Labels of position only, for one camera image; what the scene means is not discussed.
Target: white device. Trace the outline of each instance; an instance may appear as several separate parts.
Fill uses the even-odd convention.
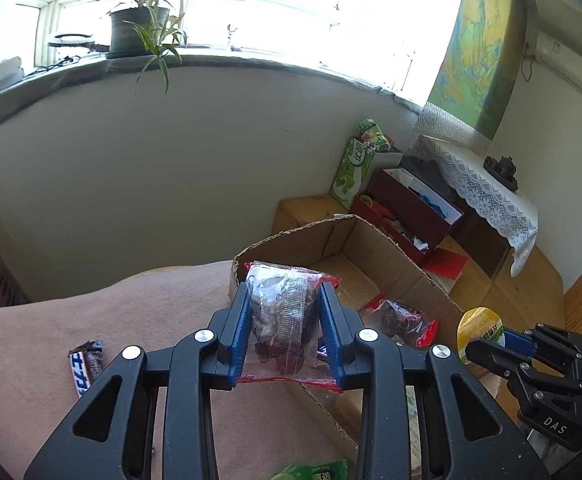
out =
[[[582,57],[570,48],[548,34],[540,32],[537,38],[535,59],[551,67],[582,92]]]
[[[23,77],[22,60],[18,56],[0,62],[0,91],[19,83]]]

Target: white wall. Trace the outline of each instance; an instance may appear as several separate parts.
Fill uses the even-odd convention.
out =
[[[513,158],[520,190],[538,208],[538,246],[566,290],[582,273],[582,94],[533,63],[528,83],[517,78],[488,154]]]
[[[35,300],[232,258],[281,198],[327,192],[373,118],[406,148],[415,114],[320,76],[171,69],[64,89],[0,125],[0,251]]]

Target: blue gripper pad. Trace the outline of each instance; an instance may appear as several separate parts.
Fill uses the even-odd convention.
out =
[[[332,294],[327,293],[327,287],[330,287]],[[341,311],[340,302],[338,301],[333,285],[331,283],[322,283],[318,292],[318,301],[320,307],[320,324],[322,326],[322,337],[324,346],[327,349],[328,367],[331,376],[335,379],[338,386],[342,387],[344,381],[344,365],[342,362],[342,342],[338,335],[336,322],[332,308]],[[331,306],[330,302],[336,302],[337,305]]]
[[[504,348],[525,357],[535,357],[536,349],[531,338],[504,329]]]
[[[250,294],[244,285],[244,288],[240,288],[238,291],[233,306],[234,308],[240,308],[239,316],[235,321],[235,333],[233,340],[231,342],[231,361],[229,362],[229,372],[227,378],[231,387],[235,387],[238,383],[238,379],[242,376],[242,369],[244,368],[244,359],[247,354],[248,345],[248,334],[250,333]]]

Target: green snack package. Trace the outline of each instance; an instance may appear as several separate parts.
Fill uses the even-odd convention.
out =
[[[351,207],[372,161],[373,153],[369,153],[363,142],[351,137],[330,192],[344,209]]]
[[[323,465],[290,465],[271,480],[346,480],[346,460]]]
[[[314,466],[312,480],[346,480],[348,478],[347,468],[346,460]]]
[[[379,152],[390,152],[391,144],[380,127],[372,119],[363,119],[357,125],[357,131],[364,142],[373,144]]]

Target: plastic food packet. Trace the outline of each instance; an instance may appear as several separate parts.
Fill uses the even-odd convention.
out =
[[[470,362],[466,357],[466,346],[479,338],[504,346],[504,326],[500,316],[483,306],[465,312],[457,329],[458,355],[464,364]]]
[[[362,320],[365,326],[415,349],[429,346],[436,338],[440,325],[439,319],[427,320],[419,310],[398,300],[388,300],[383,294],[365,305]]]
[[[240,382],[299,381],[336,388],[328,364],[317,358],[318,289],[338,278],[303,267],[247,264],[251,334]]]
[[[346,480],[347,469],[346,460],[315,466],[291,465],[271,480]]]
[[[357,131],[364,142],[370,142],[379,152],[391,151],[391,145],[380,127],[372,119],[363,119],[357,125]]]

